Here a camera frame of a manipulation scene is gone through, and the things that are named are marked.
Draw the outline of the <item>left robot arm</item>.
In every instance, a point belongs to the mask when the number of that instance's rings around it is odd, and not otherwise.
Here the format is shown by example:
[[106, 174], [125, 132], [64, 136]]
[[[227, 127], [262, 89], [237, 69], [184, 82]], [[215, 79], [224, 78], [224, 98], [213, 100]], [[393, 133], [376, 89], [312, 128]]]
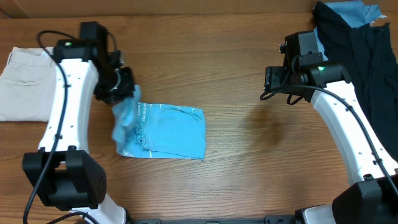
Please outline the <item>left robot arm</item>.
[[22, 168], [35, 198], [86, 223], [131, 223], [129, 212], [107, 193], [105, 170], [90, 156], [88, 122], [92, 99], [113, 104], [134, 92], [132, 70], [120, 50], [109, 51], [110, 32], [82, 22], [78, 37], [63, 34], [50, 58], [55, 93], [45, 133], [36, 152], [24, 154]]

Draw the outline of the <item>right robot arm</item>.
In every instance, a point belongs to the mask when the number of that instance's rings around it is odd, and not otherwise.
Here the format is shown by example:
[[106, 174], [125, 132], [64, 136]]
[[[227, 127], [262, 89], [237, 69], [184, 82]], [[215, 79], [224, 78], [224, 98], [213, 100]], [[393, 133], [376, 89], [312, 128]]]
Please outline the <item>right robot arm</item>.
[[313, 31], [288, 35], [284, 62], [268, 66], [261, 100], [277, 93], [312, 104], [326, 123], [345, 164], [349, 188], [332, 203], [284, 215], [288, 223], [397, 223], [397, 162], [378, 140], [341, 62], [325, 61]]

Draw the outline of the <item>light blue printed t-shirt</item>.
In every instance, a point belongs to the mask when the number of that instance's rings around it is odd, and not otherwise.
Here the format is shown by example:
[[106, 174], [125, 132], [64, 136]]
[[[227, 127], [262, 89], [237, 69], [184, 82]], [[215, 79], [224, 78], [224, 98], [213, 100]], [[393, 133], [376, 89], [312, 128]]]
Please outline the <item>light blue printed t-shirt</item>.
[[206, 119], [200, 108], [144, 103], [141, 89], [112, 107], [116, 152], [138, 159], [204, 160]]

